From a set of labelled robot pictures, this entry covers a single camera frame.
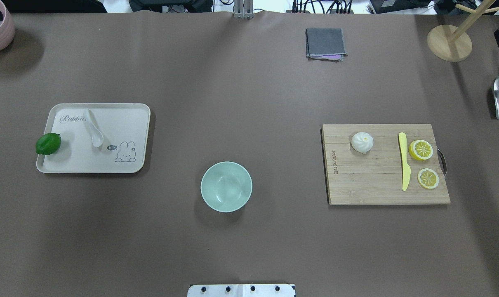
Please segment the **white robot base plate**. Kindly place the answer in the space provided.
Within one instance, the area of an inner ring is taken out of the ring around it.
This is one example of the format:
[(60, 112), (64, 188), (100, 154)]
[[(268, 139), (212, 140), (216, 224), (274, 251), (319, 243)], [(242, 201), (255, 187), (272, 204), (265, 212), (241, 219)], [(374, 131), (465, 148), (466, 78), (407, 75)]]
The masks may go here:
[(294, 284), (196, 284), (189, 287), (188, 297), (296, 297)]

